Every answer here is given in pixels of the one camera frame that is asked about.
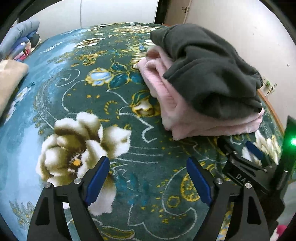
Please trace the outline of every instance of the green led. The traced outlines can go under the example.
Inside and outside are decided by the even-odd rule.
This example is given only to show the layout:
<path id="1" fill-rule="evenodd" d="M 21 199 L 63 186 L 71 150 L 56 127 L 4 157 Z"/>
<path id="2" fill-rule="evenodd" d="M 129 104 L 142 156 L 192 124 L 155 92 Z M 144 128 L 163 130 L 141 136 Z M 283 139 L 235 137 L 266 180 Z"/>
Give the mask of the green led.
<path id="1" fill-rule="evenodd" d="M 296 146 L 296 138 L 292 138 L 292 139 L 291 139 L 291 144 L 292 144 L 293 146 Z"/>

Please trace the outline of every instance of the tan fabric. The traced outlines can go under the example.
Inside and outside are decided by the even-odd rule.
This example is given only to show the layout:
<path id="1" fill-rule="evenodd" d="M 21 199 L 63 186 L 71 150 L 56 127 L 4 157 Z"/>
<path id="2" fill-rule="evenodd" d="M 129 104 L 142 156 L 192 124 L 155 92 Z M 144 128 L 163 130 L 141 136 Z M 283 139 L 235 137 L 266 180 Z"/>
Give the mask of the tan fabric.
<path id="1" fill-rule="evenodd" d="M 15 88 L 28 72 L 27 64 L 15 60 L 0 62 L 0 116 Z"/>

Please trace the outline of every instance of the bed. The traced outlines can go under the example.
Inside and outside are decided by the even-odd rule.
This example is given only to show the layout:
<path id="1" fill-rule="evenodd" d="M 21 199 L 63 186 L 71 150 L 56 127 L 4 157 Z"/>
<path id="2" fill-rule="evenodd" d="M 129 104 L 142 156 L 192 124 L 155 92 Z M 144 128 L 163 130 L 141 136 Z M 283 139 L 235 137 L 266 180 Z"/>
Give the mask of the bed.
<path id="1" fill-rule="evenodd" d="M 104 240 L 195 236 L 208 207 L 186 172 L 186 160 L 195 156 L 213 175 L 221 175 L 226 157 L 217 137 L 174 141 L 164 130 L 159 104 L 136 69 L 153 45 L 149 32 L 157 28 L 164 26 L 115 23 L 76 29 L 44 41 L 25 59 L 29 73 L 0 127 L 0 213 L 20 241 L 26 240 L 44 182 L 73 181 L 93 166 L 95 152 L 107 153 L 111 162 L 89 209 Z M 270 108 L 262 105 L 259 132 L 280 156 L 282 132 Z M 63 131 L 69 139 L 61 144 Z M 81 136 L 83 147 L 77 148 Z M 254 133 L 229 140 L 240 154 L 246 141 L 259 142 Z M 67 204 L 64 209 L 72 239 L 78 241 Z M 230 217 L 231 206 L 219 240 Z"/>

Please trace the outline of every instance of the wall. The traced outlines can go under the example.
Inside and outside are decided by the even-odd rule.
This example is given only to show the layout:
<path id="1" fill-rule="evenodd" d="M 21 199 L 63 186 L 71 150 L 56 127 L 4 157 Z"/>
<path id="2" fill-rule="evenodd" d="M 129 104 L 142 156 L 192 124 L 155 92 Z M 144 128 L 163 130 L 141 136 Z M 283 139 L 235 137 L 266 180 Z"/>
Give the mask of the wall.
<path id="1" fill-rule="evenodd" d="M 277 84 L 268 99 L 284 127 L 288 115 L 296 118 L 296 46 L 259 0 L 192 0 L 186 23 L 226 39 L 246 62 Z"/>
<path id="2" fill-rule="evenodd" d="M 158 0 L 62 0 L 31 18 L 40 20 L 42 40 L 102 23 L 153 23 Z"/>

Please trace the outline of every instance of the white cabinet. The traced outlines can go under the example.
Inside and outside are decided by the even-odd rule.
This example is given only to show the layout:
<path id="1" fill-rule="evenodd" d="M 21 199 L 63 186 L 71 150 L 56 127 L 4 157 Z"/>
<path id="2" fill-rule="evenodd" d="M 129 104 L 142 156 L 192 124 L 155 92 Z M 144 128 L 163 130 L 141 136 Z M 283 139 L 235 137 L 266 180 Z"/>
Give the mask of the white cabinet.
<path id="1" fill-rule="evenodd" d="M 102 23 L 154 23 L 158 0 L 82 0 L 82 27 Z"/>
<path id="2" fill-rule="evenodd" d="M 40 21 L 38 34 L 42 40 L 80 28 L 80 0 L 62 0 L 31 18 Z"/>

